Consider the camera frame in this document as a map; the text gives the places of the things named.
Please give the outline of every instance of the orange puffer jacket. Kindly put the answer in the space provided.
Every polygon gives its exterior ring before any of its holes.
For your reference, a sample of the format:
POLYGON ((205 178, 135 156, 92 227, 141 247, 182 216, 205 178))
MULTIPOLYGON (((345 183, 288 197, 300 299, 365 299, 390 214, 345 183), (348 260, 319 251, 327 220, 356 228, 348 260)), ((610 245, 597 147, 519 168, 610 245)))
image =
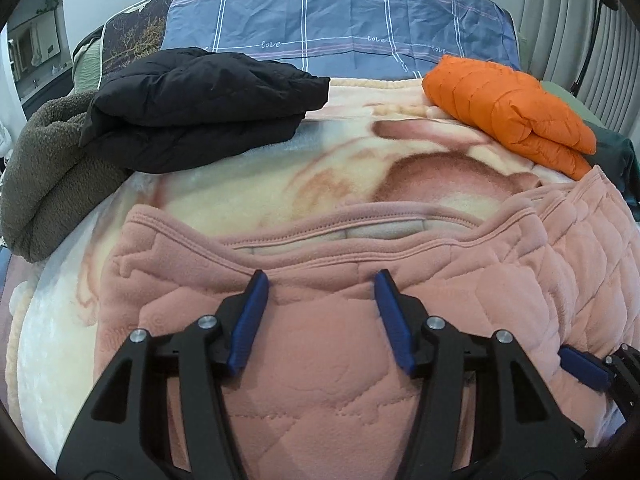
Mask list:
POLYGON ((596 138, 581 118, 540 82, 501 64, 443 56, 422 82, 433 103, 505 148, 574 180, 590 169, 596 138))

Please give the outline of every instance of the pink quilted blanket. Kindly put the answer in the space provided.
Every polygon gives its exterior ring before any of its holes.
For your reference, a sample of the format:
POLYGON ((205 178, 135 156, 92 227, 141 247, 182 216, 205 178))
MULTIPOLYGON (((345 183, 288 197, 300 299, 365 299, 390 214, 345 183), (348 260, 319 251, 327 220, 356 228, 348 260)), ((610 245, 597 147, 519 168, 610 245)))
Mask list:
MULTIPOLYGON (((401 292, 459 330, 512 331, 594 444, 613 407, 560 369, 558 349, 604 357, 640 344, 638 264, 640 235, 599 168, 516 194, 485 222, 440 205, 372 203, 210 238, 137 205, 104 266, 95 373, 133 328, 179 331, 263 269, 271 291, 254 349, 224 388, 250 477, 392 479, 420 383, 396 367, 373 299, 373 277, 388 268, 401 292)), ((170 384, 174 460, 188 468, 178 394, 170 384)), ((463 413, 459 466, 473 421, 463 413)))

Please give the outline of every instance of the brown sherpa fleece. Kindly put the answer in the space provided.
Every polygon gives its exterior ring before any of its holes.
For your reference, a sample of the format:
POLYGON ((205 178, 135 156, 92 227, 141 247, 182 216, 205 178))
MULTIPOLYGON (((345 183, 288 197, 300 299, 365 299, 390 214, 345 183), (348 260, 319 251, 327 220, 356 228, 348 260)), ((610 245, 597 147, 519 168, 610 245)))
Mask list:
POLYGON ((32 115, 6 167, 0 230, 29 262, 44 260, 130 171, 86 155, 78 142, 95 91, 49 101, 32 115))

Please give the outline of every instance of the folded clothing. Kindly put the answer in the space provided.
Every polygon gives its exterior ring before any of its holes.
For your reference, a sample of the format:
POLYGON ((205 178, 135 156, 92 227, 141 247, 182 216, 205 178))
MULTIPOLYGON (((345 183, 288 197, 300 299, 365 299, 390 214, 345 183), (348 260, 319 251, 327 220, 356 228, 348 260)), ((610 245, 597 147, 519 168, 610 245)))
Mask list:
MULTIPOLYGON (((558 350, 603 358, 640 343, 638 264, 640 234, 599 168, 513 196, 484 223, 441 206, 374 203, 213 239, 137 205, 103 267, 95 374, 130 330, 178 332, 263 269, 270 296, 251 358, 223 387, 249 478, 392 479, 420 381, 398 369, 374 300, 374 276, 387 268, 401 292, 459 330, 512 331, 596 444, 614 407, 559 367, 558 350)), ((176 380, 169 402, 174 462, 187 468, 176 380)), ((471 405, 458 466, 468 462, 471 405)))
POLYGON ((636 222, 640 221, 640 166, 631 139, 597 124, 584 121, 598 140, 596 153, 585 158, 600 166, 611 183, 622 193, 636 222))
POLYGON ((78 148, 94 92, 49 101, 18 137, 0 196, 0 230, 13 254, 49 257, 130 175, 78 148))
POLYGON ((591 169, 581 153, 595 153, 593 132, 533 76, 490 61, 443 56, 422 87, 440 108, 514 153, 574 180, 591 169))
POLYGON ((161 50, 98 90, 80 146, 129 170, 190 170, 289 140, 324 106, 329 81, 245 54, 161 50))

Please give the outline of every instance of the metal screw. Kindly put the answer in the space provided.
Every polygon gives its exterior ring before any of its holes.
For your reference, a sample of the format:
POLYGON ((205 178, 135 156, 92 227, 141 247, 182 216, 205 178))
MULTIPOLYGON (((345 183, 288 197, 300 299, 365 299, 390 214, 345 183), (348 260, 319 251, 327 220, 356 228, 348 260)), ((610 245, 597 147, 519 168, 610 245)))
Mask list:
POLYGON ((438 316, 431 316, 427 319, 427 326, 432 330, 442 330, 446 325, 444 319, 438 316))
POLYGON ((146 339, 146 330, 137 328, 129 335, 133 343, 142 343, 146 339))
POLYGON ((513 341, 513 334, 511 332, 509 332, 508 330, 498 330, 498 332, 495 333, 495 338, 500 343, 508 345, 509 343, 511 343, 513 341))
POLYGON ((213 328, 218 324, 218 318, 216 316, 202 316, 198 320, 198 326, 204 330, 213 328))

